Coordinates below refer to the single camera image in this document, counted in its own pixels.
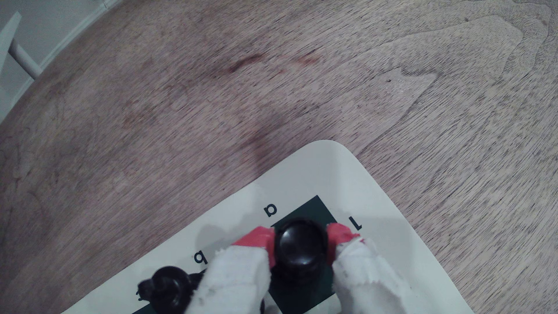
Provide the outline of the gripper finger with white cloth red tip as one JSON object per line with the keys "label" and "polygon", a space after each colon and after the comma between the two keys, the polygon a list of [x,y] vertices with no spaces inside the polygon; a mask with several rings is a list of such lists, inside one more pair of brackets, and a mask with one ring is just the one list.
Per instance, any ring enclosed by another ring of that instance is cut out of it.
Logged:
{"label": "gripper finger with white cloth red tip", "polygon": [[275,243],[271,227],[258,226],[217,252],[186,313],[261,313],[271,283]]}
{"label": "gripper finger with white cloth red tip", "polygon": [[326,227],[340,313],[426,313],[427,305],[372,241],[340,223]]}

